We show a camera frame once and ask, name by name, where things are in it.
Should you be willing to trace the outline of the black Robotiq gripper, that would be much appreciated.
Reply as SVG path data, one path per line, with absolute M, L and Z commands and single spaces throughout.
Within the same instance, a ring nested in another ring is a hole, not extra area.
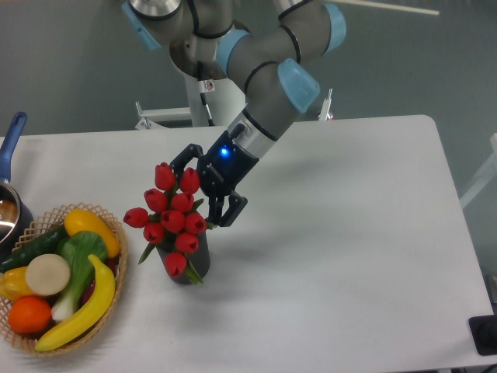
M 205 155 L 200 145 L 187 145 L 169 163 L 176 179 L 182 178 L 186 165 L 194 158 L 198 159 L 200 189 L 209 197 L 207 220 L 216 226 L 231 226 L 248 203 L 234 189 L 259 159 L 243 150 L 224 131 Z M 228 209 L 223 211 L 225 196 L 228 196 Z

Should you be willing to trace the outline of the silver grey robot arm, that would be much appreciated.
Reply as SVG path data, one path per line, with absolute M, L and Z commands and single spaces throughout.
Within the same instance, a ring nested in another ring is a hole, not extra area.
M 346 37 L 339 8 L 323 1 L 277 1 L 279 26 L 256 37 L 235 26 L 230 1 L 126 1 L 122 9 L 143 43 L 156 49 L 190 45 L 188 61 L 197 78 L 216 71 L 229 78 L 247 103 L 204 152 L 190 145 L 172 163 L 182 175 L 195 159 L 200 187 L 209 200 L 208 220 L 229 226 L 247 200 L 235 188 L 320 92 L 304 69 L 311 58 L 329 54 Z

